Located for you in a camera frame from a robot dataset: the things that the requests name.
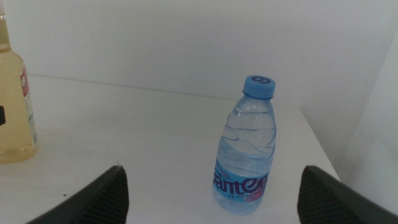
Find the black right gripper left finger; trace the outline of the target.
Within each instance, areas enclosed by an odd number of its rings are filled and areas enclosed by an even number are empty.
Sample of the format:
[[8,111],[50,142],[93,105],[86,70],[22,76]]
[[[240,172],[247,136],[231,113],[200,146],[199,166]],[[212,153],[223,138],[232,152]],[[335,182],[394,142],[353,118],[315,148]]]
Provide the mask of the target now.
[[112,166],[66,201],[30,224],[125,224],[129,210],[127,175]]

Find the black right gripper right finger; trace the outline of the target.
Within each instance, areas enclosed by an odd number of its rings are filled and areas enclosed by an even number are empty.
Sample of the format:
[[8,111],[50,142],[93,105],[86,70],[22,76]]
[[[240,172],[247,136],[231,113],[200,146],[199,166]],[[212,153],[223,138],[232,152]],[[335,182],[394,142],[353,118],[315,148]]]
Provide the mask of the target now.
[[321,168],[302,172],[297,213],[308,224],[397,224],[397,215],[355,192]]

